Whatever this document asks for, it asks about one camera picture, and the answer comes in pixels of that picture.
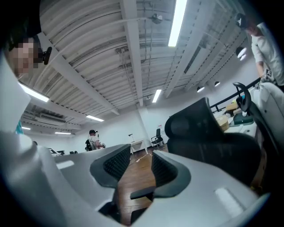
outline wooden floor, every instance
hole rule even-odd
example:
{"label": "wooden floor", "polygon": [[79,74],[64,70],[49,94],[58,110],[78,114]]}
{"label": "wooden floor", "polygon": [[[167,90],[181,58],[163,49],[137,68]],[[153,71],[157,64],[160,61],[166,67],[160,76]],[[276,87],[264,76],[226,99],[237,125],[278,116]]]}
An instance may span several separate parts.
{"label": "wooden floor", "polygon": [[[148,153],[152,154],[153,149],[148,149]],[[118,198],[119,198],[119,210],[121,213],[121,224],[130,225],[131,213],[133,211],[149,207],[151,201],[146,198],[140,198],[136,200],[130,199],[130,194],[134,191],[155,186],[155,178],[151,171],[152,156],[147,155],[139,162],[136,162],[138,158],[143,157],[146,154],[145,150],[138,151],[131,155],[131,161],[124,175],[118,183]]]}

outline backpack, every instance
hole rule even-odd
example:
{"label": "backpack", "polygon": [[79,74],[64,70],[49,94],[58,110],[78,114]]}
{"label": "backpack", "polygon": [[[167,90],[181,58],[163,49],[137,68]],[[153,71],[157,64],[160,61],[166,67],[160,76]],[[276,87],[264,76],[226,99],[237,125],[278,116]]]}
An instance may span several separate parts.
{"label": "backpack", "polygon": [[91,144],[90,144],[89,139],[86,140],[85,144],[87,145],[86,148],[85,148],[85,150],[86,150],[86,151],[91,151],[91,150],[92,150],[92,146],[91,146]]}

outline cardboard box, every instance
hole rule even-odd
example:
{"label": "cardboard box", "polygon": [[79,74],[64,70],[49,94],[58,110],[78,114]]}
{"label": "cardboard box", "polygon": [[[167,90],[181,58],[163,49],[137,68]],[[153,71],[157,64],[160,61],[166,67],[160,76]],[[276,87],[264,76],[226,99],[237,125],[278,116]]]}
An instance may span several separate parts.
{"label": "cardboard box", "polygon": [[217,117],[216,121],[218,122],[218,124],[221,127],[221,129],[223,130],[223,132],[226,131],[230,127],[229,122],[228,122],[228,118],[226,116]]}
{"label": "cardboard box", "polygon": [[231,103],[231,104],[226,106],[226,110],[235,110],[237,108],[238,108],[238,104],[236,102]]}

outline table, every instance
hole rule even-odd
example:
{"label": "table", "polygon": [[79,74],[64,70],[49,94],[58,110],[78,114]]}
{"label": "table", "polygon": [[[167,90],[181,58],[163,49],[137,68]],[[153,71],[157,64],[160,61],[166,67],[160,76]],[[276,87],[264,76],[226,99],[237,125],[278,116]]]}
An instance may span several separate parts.
{"label": "table", "polygon": [[[141,145],[139,146],[140,149],[135,150],[135,149],[134,149],[134,146],[135,146],[135,145],[138,145],[138,144],[141,144]],[[130,152],[131,152],[132,154],[133,154],[133,152],[138,151],[138,150],[142,150],[142,149],[145,149],[145,150],[146,150],[146,154],[148,154],[148,150],[147,150],[147,147],[146,147],[146,144],[145,144],[145,141],[144,141],[144,140],[134,141],[134,142],[132,142],[130,145],[131,145],[131,150],[130,150]]]}
{"label": "table", "polygon": [[253,122],[250,125],[239,125],[239,126],[229,127],[224,132],[225,133],[244,133],[244,134],[247,134],[247,135],[252,136],[253,138],[255,138],[255,136],[256,136],[256,129],[257,129],[257,125],[256,125],[255,122]]}

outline fluorescent light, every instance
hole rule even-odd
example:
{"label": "fluorescent light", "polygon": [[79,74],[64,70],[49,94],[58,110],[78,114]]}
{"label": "fluorescent light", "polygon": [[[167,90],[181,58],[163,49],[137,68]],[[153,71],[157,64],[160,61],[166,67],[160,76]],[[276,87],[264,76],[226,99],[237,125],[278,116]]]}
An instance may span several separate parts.
{"label": "fluorescent light", "polygon": [[246,57],[246,55],[243,55],[243,56],[240,58],[240,60],[241,60],[241,61],[244,60],[245,57]]}
{"label": "fluorescent light", "polygon": [[176,7],[174,9],[174,20],[168,44],[169,47],[175,47],[177,45],[183,16],[185,14],[186,2],[187,0],[177,0],[176,2]]}
{"label": "fluorescent light", "polygon": [[35,98],[38,98],[38,99],[40,99],[40,100],[42,100],[44,102],[47,102],[49,100],[48,97],[43,96],[42,94],[39,94],[39,93],[35,92],[34,90],[28,88],[27,86],[25,86],[25,85],[23,85],[21,83],[19,83],[19,84],[22,87],[22,89],[25,91],[25,93],[30,94],[31,96],[33,96]]}
{"label": "fluorescent light", "polygon": [[156,94],[155,94],[154,99],[153,99],[152,102],[156,102],[156,101],[157,101],[157,99],[158,99],[158,97],[159,97],[161,91],[162,91],[161,89],[156,90]]}
{"label": "fluorescent light", "polygon": [[205,87],[201,86],[197,88],[197,92],[201,92],[202,90],[204,90]]}
{"label": "fluorescent light", "polygon": [[93,116],[91,116],[91,115],[88,115],[88,116],[86,116],[87,118],[90,118],[90,119],[93,119],[93,120],[96,120],[96,121],[104,121],[104,120],[102,120],[102,119],[99,119],[99,118],[97,118],[97,117],[93,117]]}
{"label": "fluorescent light", "polygon": [[58,132],[56,132],[55,134],[64,134],[64,135],[70,135],[71,133],[58,133]]}
{"label": "fluorescent light", "polygon": [[239,52],[239,54],[237,55],[237,57],[240,58],[241,56],[243,56],[243,55],[245,54],[246,51],[247,51],[247,48],[246,48],[246,47],[243,48],[243,49]]}

